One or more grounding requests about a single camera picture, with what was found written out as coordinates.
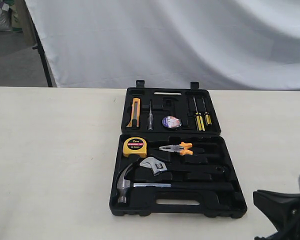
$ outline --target white backdrop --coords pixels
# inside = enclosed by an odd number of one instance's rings
[[[300,0],[26,0],[59,87],[300,89]]]

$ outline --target tool kit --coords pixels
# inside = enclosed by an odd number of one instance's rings
[[[137,80],[126,91],[121,130],[112,214],[197,213],[237,219],[246,213],[212,100],[198,82],[191,82],[190,89],[171,89],[146,88],[144,80]]]

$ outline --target black plastic case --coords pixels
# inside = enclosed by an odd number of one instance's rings
[[[206,131],[198,131],[195,121],[196,99],[198,111],[204,113],[204,98],[207,112],[211,115],[212,125]],[[139,127],[127,127],[131,118],[133,98],[140,98],[141,109]],[[148,115],[152,102],[153,130],[148,130]],[[162,125],[162,118],[174,116],[181,119],[182,126],[168,129]],[[116,163],[113,174],[109,206],[112,214],[147,216],[151,213],[200,213],[207,217],[241,218],[247,205],[237,179],[221,133],[217,115],[207,90],[199,89],[198,82],[191,82],[190,89],[145,88],[145,81],[137,80],[136,87],[126,91]],[[143,138],[147,142],[147,157],[155,157],[165,162],[168,169],[154,176],[149,168],[139,166],[140,156],[123,156],[123,145],[131,137]],[[193,149],[204,149],[195,155],[181,156],[176,152],[159,150],[160,146],[192,143]],[[131,187],[127,192],[127,203],[118,202],[117,181],[120,173],[129,165],[133,168],[126,175],[132,183],[190,183],[187,189],[166,187]],[[213,168],[210,173],[202,168]],[[201,190],[198,185],[215,186]],[[194,200],[198,205],[159,204],[158,200]]]

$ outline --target case latch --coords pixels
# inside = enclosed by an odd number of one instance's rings
[[[199,82],[197,82],[197,81],[190,82],[190,89],[191,90],[199,90]]]
[[[137,88],[144,88],[145,87],[145,80],[137,80],[135,81],[135,85]]]

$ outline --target screwdriver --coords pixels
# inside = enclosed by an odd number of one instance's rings
[[[204,120],[201,116],[201,113],[198,112],[198,108],[197,108],[197,103],[196,103],[196,99],[195,97],[193,97],[193,101],[194,101],[194,105],[195,105],[195,123],[196,123],[196,128],[198,131],[205,131],[205,124],[204,124]]]
[[[150,100],[150,112],[148,115],[148,130],[153,130],[152,124],[154,122],[154,115],[152,114],[152,101]]]
[[[204,106],[204,114],[203,115],[204,115],[205,123],[207,125],[212,125],[211,116],[210,116],[210,113],[207,112],[206,103],[205,103],[205,100],[203,97],[202,97],[202,102],[203,102],[203,106]]]

